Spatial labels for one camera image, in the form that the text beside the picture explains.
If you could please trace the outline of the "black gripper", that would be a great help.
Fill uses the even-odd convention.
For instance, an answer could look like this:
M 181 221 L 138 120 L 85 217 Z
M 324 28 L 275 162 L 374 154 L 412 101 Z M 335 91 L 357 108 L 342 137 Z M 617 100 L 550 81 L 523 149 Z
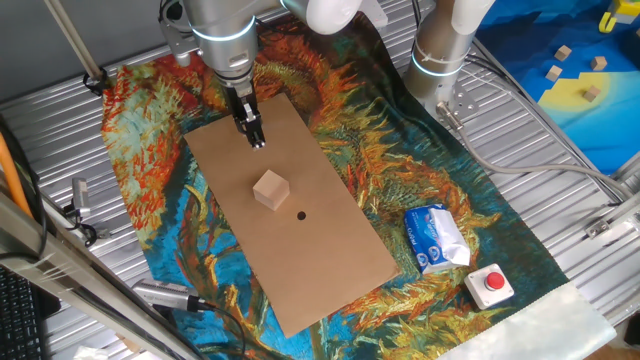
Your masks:
M 247 140 L 254 149 L 265 146 L 265 137 L 262 130 L 261 115 L 256 115 L 256 96 L 253 87 L 249 86 L 241 90 L 235 87 L 225 87 L 227 106 L 237 124 L 241 124 Z

